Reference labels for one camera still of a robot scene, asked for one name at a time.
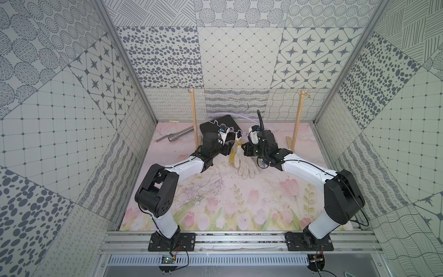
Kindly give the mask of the white work glove yellow cuff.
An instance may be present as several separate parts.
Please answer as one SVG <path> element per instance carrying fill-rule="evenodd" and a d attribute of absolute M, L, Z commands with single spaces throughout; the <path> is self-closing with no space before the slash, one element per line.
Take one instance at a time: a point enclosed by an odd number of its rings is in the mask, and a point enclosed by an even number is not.
<path fill-rule="evenodd" d="M 244 155 L 243 149 L 240 145 L 238 145 L 235 150 L 234 167 L 237 169 L 238 175 L 244 180 L 247 178 L 254 179 L 254 177 L 260 173 L 257 165 L 251 157 Z"/>

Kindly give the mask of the yellow dotted work glove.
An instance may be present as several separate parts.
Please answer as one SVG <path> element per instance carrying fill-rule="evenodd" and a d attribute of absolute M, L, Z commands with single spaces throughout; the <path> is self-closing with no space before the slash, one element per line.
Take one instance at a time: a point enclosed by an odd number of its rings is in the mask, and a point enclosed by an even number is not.
<path fill-rule="evenodd" d="M 243 155 L 241 141 L 235 141 L 230 152 L 229 164 L 235 169 L 239 169 L 241 165 L 241 156 Z"/>

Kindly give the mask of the purple clip hanger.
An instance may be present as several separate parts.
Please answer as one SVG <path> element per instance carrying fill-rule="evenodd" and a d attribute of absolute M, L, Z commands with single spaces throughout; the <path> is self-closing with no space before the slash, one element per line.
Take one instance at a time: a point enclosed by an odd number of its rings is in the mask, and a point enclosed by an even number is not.
<path fill-rule="evenodd" d="M 254 106 L 245 100 L 227 99 L 226 102 L 216 103 L 210 108 L 212 110 L 208 112 L 206 121 L 199 126 L 202 135 L 221 130 L 223 133 L 233 132 L 232 137 L 241 140 L 245 136 L 239 125 L 241 122 L 246 121 L 253 126 L 260 124 L 257 109 L 254 110 Z"/>

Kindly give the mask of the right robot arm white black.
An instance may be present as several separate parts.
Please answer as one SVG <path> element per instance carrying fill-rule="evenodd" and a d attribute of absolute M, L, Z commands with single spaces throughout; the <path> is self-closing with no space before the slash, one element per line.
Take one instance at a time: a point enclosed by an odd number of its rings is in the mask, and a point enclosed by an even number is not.
<path fill-rule="evenodd" d="M 256 157 L 269 167 L 293 174 L 323 192 L 324 211 L 303 229 L 302 241 L 308 249 L 320 246 L 332 231 L 348 223 L 365 205 L 351 172 L 328 170 L 279 148 L 270 130 L 258 125 L 251 127 L 242 149 L 245 156 Z"/>

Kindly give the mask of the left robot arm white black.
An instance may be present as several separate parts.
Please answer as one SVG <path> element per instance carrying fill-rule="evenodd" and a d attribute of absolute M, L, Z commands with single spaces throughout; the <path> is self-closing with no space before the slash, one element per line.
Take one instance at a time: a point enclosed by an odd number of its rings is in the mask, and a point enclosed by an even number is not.
<path fill-rule="evenodd" d="M 135 202 L 141 212 L 151 216 L 161 237 L 173 240 L 180 233 L 179 225 L 170 212 L 177 185 L 213 166 L 213 159 L 219 154 L 227 156 L 236 140 L 237 135 L 233 131 L 210 131 L 203 136 L 202 145 L 187 159 L 173 165 L 154 164 L 150 167 L 137 189 Z"/>

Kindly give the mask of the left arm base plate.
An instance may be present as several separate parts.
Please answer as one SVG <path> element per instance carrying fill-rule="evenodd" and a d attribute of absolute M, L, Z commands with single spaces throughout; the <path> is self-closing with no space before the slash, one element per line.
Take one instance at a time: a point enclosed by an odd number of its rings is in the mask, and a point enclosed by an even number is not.
<path fill-rule="evenodd" d="M 166 238 L 159 232 L 151 235 L 148 247 L 149 252 L 172 252 L 177 250 L 179 252 L 193 252 L 196 243 L 196 233 L 178 233 L 172 238 Z"/>

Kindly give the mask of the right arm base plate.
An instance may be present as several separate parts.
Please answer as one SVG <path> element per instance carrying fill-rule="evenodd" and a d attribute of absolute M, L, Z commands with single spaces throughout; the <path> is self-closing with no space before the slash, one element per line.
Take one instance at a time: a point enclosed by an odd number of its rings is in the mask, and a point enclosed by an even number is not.
<path fill-rule="evenodd" d="M 329 235 L 317 239 L 314 235 L 299 232 L 287 232 L 284 234 L 288 251 L 333 251 L 334 247 Z"/>

